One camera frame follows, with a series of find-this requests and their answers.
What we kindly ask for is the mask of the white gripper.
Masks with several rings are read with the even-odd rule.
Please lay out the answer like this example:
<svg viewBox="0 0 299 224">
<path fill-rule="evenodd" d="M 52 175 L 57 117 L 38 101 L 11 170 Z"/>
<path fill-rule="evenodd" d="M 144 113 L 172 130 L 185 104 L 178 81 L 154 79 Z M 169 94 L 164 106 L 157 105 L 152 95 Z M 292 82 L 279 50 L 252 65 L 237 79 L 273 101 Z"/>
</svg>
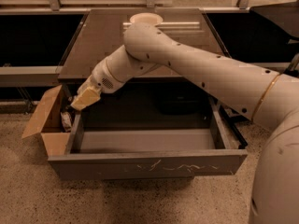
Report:
<svg viewBox="0 0 299 224">
<path fill-rule="evenodd" d="M 98 63 L 93 71 L 92 77 L 100 87 L 93 86 L 93 83 L 87 78 L 77 90 L 72 106 L 77 111 L 81 111 L 100 100 L 100 93 L 113 93 L 120 89 L 124 83 L 118 81 L 112 76 L 108 69 L 107 59 Z"/>
</svg>

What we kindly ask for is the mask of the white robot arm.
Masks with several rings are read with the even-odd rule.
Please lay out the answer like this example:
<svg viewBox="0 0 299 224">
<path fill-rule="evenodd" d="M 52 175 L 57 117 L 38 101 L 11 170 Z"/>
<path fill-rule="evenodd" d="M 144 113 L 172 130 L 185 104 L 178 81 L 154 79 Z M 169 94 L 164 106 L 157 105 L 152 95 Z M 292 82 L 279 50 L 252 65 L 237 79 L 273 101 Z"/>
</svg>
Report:
<svg viewBox="0 0 299 224">
<path fill-rule="evenodd" d="M 125 31 L 123 46 L 94 67 L 71 105 L 82 110 L 161 65 L 271 131 L 255 172 L 249 224 L 299 224 L 298 78 L 180 44 L 136 22 Z"/>
</svg>

